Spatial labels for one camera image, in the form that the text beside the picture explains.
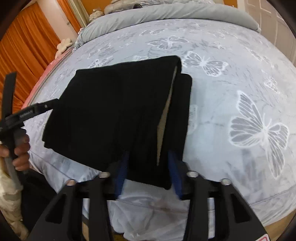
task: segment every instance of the metal bolt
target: metal bolt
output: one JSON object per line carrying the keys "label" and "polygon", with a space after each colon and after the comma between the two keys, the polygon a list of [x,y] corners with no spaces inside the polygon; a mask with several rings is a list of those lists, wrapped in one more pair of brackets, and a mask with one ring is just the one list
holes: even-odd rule
{"label": "metal bolt", "polygon": [[189,171],[187,172],[188,177],[198,177],[198,172],[195,171]]}
{"label": "metal bolt", "polygon": [[110,173],[108,173],[108,172],[100,172],[99,177],[100,178],[108,178],[108,177],[110,177]]}
{"label": "metal bolt", "polygon": [[230,185],[232,183],[231,180],[229,180],[227,178],[222,179],[220,182],[224,186]]}
{"label": "metal bolt", "polygon": [[67,186],[74,186],[76,184],[76,181],[74,179],[69,179],[67,182],[66,182],[66,185]]}

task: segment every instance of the folded black cloth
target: folded black cloth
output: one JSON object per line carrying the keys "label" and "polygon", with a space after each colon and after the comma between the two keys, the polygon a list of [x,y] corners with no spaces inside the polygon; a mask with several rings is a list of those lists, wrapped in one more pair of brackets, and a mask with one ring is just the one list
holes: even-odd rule
{"label": "folded black cloth", "polygon": [[191,84],[177,56],[77,70],[44,146],[100,171],[129,151],[128,179],[168,189],[167,151],[182,159]]}

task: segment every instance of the red label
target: red label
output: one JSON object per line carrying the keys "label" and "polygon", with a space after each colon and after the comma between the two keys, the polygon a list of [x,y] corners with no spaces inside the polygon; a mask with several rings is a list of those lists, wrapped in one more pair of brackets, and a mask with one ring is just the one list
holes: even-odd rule
{"label": "red label", "polygon": [[269,236],[265,234],[261,238],[257,239],[256,241],[270,241],[270,239],[269,239]]}

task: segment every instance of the finger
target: finger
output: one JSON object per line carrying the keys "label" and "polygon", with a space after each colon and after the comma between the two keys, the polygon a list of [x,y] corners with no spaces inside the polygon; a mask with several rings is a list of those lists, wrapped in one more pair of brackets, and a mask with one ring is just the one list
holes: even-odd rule
{"label": "finger", "polygon": [[22,166],[20,166],[20,167],[16,167],[15,169],[17,170],[17,171],[26,171],[26,170],[28,170],[30,168],[30,164],[29,163],[26,163],[26,164],[24,164],[24,165],[22,165]]}
{"label": "finger", "polygon": [[9,157],[9,150],[4,145],[0,145],[0,156],[1,157]]}
{"label": "finger", "polygon": [[29,136],[28,135],[24,135],[23,137],[22,137],[22,143],[29,143],[30,142],[30,138],[29,138]]}
{"label": "finger", "polygon": [[25,165],[25,164],[28,164],[29,163],[29,153],[25,153],[21,156],[19,156],[18,158],[14,159],[12,161],[12,164],[15,166],[15,167],[20,167],[22,165]]}
{"label": "finger", "polygon": [[15,148],[15,154],[17,156],[21,155],[21,154],[24,154],[26,153],[27,151],[30,150],[30,144],[29,143],[24,143],[24,144],[21,144],[19,145],[18,147]]}

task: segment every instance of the wooden floor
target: wooden floor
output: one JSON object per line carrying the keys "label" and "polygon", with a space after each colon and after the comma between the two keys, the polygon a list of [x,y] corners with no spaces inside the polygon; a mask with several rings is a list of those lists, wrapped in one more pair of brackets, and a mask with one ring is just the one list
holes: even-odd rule
{"label": "wooden floor", "polygon": [[[294,217],[295,213],[296,213],[296,210],[290,213],[288,216],[284,217],[283,219],[265,227],[271,241],[276,241],[279,238],[279,236],[283,233],[285,228],[288,226],[288,224]],[[89,229],[88,229],[88,226],[85,225],[84,223],[82,223],[82,233],[85,239],[88,241]],[[114,234],[113,238],[114,238],[114,241],[127,241],[122,235],[118,235],[118,234]]]}

